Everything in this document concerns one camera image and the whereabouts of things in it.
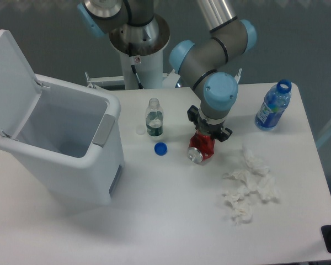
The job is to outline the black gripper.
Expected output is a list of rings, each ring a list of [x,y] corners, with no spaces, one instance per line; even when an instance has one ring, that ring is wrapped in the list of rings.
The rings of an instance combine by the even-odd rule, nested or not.
[[[207,121],[201,116],[198,116],[199,109],[192,105],[187,110],[188,119],[195,124],[195,129],[201,134],[211,136],[220,142],[224,142],[230,138],[233,131],[229,128],[223,128],[223,119]]]

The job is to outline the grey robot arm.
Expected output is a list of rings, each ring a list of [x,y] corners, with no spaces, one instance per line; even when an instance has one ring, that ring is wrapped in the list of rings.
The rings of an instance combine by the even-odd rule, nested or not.
[[[223,124],[236,101],[238,84],[218,69],[249,51],[257,33],[249,21],[237,18],[230,1],[198,1],[198,6],[210,39],[201,46],[180,42],[169,63],[201,101],[199,108],[189,109],[189,120],[203,135],[225,141],[232,132]],[[108,36],[119,53],[126,89],[161,88],[170,29],[155,13],[153,1],[80,1],[78,10],[90,30]]]

